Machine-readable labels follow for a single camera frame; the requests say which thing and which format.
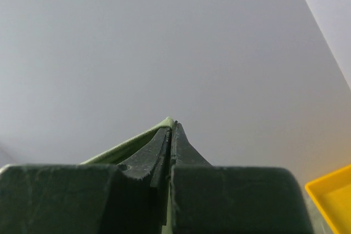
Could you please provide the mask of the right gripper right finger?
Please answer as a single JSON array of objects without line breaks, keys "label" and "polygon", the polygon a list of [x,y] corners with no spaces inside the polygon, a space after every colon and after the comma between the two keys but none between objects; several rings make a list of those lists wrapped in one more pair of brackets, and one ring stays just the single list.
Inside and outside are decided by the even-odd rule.
[{"label": "right gripper right finger", "polygon": [[301,188],[278,167],[214,166],[174,125],[173,233],[313,233]]}]

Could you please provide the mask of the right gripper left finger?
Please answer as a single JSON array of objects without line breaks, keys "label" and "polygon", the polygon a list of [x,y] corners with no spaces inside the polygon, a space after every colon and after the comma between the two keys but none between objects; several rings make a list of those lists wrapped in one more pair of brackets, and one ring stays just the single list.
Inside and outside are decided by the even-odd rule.
[{"label": "right gripper left finger", "polygon": [[171,130],[118,164],[7,165],[1,233],[161,233]]}]

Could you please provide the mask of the green motorcycle tank top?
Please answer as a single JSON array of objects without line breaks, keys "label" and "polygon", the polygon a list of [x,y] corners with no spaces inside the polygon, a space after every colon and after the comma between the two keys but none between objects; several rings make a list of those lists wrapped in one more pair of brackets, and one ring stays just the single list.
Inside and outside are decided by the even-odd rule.
[{"label": "green motorcycle tank top", "polygon": [[162,233],[167,225],[169,165],[175,122],[167,117],[147,131],[85,161],[114,165],[100,233]]}]

